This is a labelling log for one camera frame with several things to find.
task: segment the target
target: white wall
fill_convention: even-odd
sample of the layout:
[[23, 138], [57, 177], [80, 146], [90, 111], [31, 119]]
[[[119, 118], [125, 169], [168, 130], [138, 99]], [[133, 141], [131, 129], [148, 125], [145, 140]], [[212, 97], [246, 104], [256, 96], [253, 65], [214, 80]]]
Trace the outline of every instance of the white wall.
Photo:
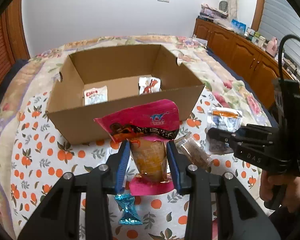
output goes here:
[[22, 0], [31, 56], [64, 43], [105, 35], [191, 36], [201, 3], [221, 0]]
[[251, 27], [257, 0], [238, 0], [238, 21]]

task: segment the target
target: blue gripper pad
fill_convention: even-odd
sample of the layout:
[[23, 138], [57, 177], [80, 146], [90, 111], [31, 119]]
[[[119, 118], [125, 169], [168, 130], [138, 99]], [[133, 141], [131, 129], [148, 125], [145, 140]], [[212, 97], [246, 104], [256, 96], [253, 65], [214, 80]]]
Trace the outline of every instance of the blue gripper pad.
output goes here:
[[123, 189], [122, 184], [124, 181], [124, 177], [126, 175], [129, 158], [130, 158], [130, 144], [128, 141], [126, 141], [126, 143], [124, 145], [122, 157], [121, 157], [121, 160], [119, 163], [119, 167], [117, 170], [117, 174], [116, 174], [116, 183], [115, 183], [114, 189], [117, 194], [120, 193]]
[[167, 159], [168, 159], [168, 163], [169, 163], [169, 167], [170, 167], [170, 173], [171, 173], [173, 185], [174, 185], [175, 189], [177, 190], [177, 192], [179, 193], [181, 190], [180, 171], [177, 166], [177, 162], [174, 157], [173, 150], [170, 146], [170, 143], [174, 144], [174, 142], [167, 143]]

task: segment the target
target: floral blanket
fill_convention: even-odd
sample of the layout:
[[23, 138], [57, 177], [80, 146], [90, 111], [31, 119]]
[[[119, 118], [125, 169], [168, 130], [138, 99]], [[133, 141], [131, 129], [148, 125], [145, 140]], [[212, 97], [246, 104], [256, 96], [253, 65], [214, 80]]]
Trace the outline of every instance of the floral blanket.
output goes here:
[[[180, 125], [180, 134], [191, 131], [201, 144], [205, 142], [206, 112], [211, 106], [224, 106], [243, 112], [243, 124], [270, 125], [260, 104], [197, 41], [176, 36], [100, 37], [73, 42], [32, 58], [14, 77], [0, 105], [0, 223], [13, 238], [58, 180], [62, 173], [89, 172], [105, 163], [119, 145], [110, 140], [89, 145], [71, 146], [44, 115], [45, 104], [64, 59], [78, 50], [137, 43], [163, 44], [184, 62], [206, 86], [189, 116]], [[211, 172], [235, 174], [247, 189], [253, 189], [258, 178], [255, 167], [233, 155], [214, 156]], [[137, 170], [131, 162], [129, 177]], [[136, 198], [138, 213], [144, 224], [120, 227], [120, 212], [109, 201], [114, 239], [177, 239], [183, 238], [189, 196], [175, 190], [159, 196]], [[80, 216], [80, 237], [84, 238], [84, 196]]]

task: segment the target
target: black sleeve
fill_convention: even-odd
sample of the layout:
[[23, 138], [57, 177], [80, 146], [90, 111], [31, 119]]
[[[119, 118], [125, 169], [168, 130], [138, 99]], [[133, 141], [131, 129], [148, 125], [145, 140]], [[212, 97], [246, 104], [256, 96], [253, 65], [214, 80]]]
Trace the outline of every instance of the black sleeve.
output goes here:
[[281, 206], [269, 218], [282, 240], [300, 240], [300, 208], [291, 214], [286, 207]]

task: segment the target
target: blue candy wrapper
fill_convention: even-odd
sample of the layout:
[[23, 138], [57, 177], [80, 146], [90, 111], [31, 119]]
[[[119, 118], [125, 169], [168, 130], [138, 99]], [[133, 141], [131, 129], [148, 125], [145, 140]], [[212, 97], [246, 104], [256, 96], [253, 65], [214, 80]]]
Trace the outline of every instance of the blue candy wrapper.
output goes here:
[[142, 225], [142, 221], [136, 212], [134, 206], [134, 196], [128, 194], [117, 194], [114, 199], [123, 209], [123, 216], [119, 223], [123, 225]]

